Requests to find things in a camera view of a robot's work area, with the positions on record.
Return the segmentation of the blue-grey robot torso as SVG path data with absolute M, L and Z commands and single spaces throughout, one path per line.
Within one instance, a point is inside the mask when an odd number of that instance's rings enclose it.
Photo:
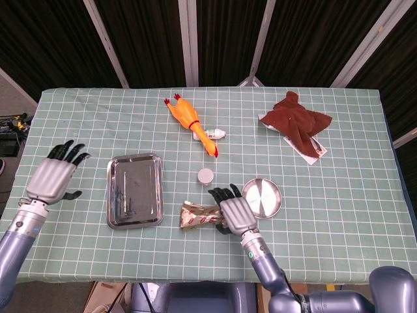
M 137 283 L 133 285 L 130 313 L 257 313 L 256 284 Z

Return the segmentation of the white frame post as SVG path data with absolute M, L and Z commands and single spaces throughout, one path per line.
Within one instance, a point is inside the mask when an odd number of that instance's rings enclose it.
M 178 0 L 187 87 L 199 86 L 197 0 Z
M 412 141 L 413 139 L 417 138 L 417 127 L 410 130 L 400 138 L 394 141 L 394 149 L 398 149 L 401 146 L 407 144 L 408 142 Z
M 115 49 L 113 47 L 113 44 L 111 42 L 111 39 L 108 35 L 106 26 L 103 23 L 102 17 L 100 15 L 100 12 L 97 8 L 97 5 L 95 3 L 95 0 L 83 0 L 83 4 L 85 8 L 87 9 L 87 12 L 90 16 L 90 19 L 96 29 L 96 32 L 102 42 L 102 45 L 107 53 L 107 56 L 110 60 L 110 63 L 121 83 L 121 86 L 123 89 L 129 89 L 130 86 L 128 84 L 128 80 L 126 79 L 126 76 L 124 74 L 124 71 L 122 69 L 122 66 L 119 62 L 119 59 L 117 57 L 117 54 L 115 52 Z
M 346 88 L 384 39 L 390 34 L 416 0 L 390 0 L 382 14 L 367 35 L 355 49 L 340 73 L 330 85 L 331 88 Z
M 276 0 L 267 0 L 266 6 L 263 14 L 263 19 L 259 29 L 259 34 L 257 37 L 257 43 L 255 46 L 255 51 L 253 53 L 252 64 L 250 67 L 250 72 L 248 77 L 241 81 L 239 87 L 263 87 L 264 84 L 256 77 L 256 73 L 259 68 L 259 63 L 265 47 L 266 37 L 268 35 L 268 30 L 270 27 L 270 22 L 276 5 Z

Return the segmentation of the plain cardboard box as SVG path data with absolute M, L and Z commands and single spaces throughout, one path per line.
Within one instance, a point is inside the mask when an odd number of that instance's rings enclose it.
M 130 313 L 130 283 L 95 282 L 83 313 Z

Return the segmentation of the black curtain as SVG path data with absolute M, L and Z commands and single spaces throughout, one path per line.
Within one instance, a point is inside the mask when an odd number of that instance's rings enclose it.
M 129 87 L 185 86 L 179 0 L 0 0 L 0 69 L 34 100 L 56 87 L 120 87 L 86 1 L 98 9 Z M 267 86 L 329 87 L 383 11 L 401 0 L 191 2 L 201 86 L 248 76 L 268 14 L 256 76 Z M 393 138 L 417 127 L 417 0 L 348 87 L 380 91 Z

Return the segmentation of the round steel plate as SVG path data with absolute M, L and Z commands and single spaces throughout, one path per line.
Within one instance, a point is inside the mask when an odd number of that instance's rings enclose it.
M 256 178 L 248 181 L 242 189 L 242 196 L 258 219 L 272 218 L 281 207 L 281 192 L 278 186 L 268 179 Z

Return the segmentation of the green checkered tablecloth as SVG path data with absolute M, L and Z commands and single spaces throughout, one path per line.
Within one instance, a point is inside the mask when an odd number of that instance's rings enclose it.
M 19 282 L 217 280 L 255 282 L 237 237 L 212 226 L 182 231 L 184 201 L 213 204 L 199 184 L 242 187 L 254 178 L 277 184 L 283 202 L 259 221 L 271 253 L 288 279 L 365 283 L 384 265 L 417 278 L 417 240 L 403 195 L 380 94 L 374 89 L 298 88 L 305 108 L 332 117 L 317 141 L 327 153 L 309 165 L 258 115 L 283 99 L 284 87 L 175 89 L 48 89 L 42 93 L 14 184 L 0 220 L 5 232 L 38 165 L 56 145 L 85 144 L 91 156 L 76 170 L 74 201 L 50 207 Z M 179 94 L 198 113 L 218 157 L 184 128 L 164 103 Z M 107 165 L 113 157 L 154 153 L 162 159 L 164 217 L 157 226 L 113 230 L 106 222 Z

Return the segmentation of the printed cardboard box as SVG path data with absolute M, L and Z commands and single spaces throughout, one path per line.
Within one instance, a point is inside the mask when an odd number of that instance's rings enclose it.
M 291 283 L 290 286 L 295 293 L 307 294 L 308 285 L 301 283 Z M 269 313 L 268 304 L 271 299 L 271 293 L 266 290 L 260 283 L 257 284 L 257 313 Z

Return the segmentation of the black equipment box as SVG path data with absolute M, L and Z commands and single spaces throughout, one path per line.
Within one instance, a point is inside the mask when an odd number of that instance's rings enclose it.
M 16 157 L 20 146 L 16 139 L 0 139 L 0 157 Z

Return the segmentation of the orange rubber chicken toy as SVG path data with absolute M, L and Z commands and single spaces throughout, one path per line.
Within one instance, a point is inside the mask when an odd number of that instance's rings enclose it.
M 173 106 L 168 98 L 164 99 L 164 103 L 169 108 L 173 117 L 184 128 L 190 129 L 197 135 L 208 155 L 217 158 L 219 155 L 217 145 L 205 134 L 195 108 L 189 101 L 183 99 L 179 94 L 175 93 L 174 98 L 177 101 L 176 106 Z

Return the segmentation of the rectangular steel tray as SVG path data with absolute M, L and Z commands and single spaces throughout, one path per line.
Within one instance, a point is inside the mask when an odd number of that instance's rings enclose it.
M 116 156 L 107 167 L 107 223 L 114 230 L 156 226 L 164 216 L 162 160 L 154 153 Z

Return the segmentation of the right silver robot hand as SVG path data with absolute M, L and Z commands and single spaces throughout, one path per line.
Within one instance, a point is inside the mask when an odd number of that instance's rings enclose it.
M 249 203 L 236 185 L 230 184 L 229 188 L 216 187 L 209 189 L 208 193 L 218 204 L 225 219 L 226 226 L 217 226 L 221 233 L 242 236 L 247 231 L 257 229 L 257 221 Z

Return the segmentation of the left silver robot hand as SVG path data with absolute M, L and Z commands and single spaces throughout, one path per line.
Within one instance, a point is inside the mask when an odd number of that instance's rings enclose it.
M 72 201 L 82 195 L 82 191 L 67 192 L 70 180 L 78 165 L 89 158 L 89 153 L 79 152 L 85 144 L 79 143 L 72 149 L 74 140 L 56 145 L 40 163 L 30 183 L 26 188 L 27 197 L 47 205 L 53 205 L 61 200 Z

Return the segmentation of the small white cylinder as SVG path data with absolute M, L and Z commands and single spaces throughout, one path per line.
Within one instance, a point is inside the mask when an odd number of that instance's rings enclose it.
M 203 168 L 197 173 L 197 180 L 204 186 L 210 185 L 214 179 L 214 172 L 209 168 Z

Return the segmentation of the crinkled snack wrapper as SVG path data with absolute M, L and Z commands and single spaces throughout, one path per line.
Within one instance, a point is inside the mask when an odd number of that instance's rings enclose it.
M 200 228 L 203 226 L 227 226 L 220 207 L 215 205 L 203 206 L 185 201 L 180 210 L 179 227 L 182 230 Z

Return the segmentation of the white printed card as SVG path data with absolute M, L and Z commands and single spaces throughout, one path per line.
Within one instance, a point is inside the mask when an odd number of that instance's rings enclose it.
M 322 146 L 314 137 L 310 138 L 310 142 L 313 146 L 313 148 L 315 149 L 316 153 L 318 154 L 318 158 L 313 158 L 311 156 L 307 156 L 303 153 L 301 153 L 296 147 L 295 145 L 291 142 L 291 140 L 285 136 L 283 138 L 309 165 L 313 165 L 314 163 L 316 163 L 316 161 L 318 161 L 323 155 L 325 155 L 327 153 L 327 149 Z

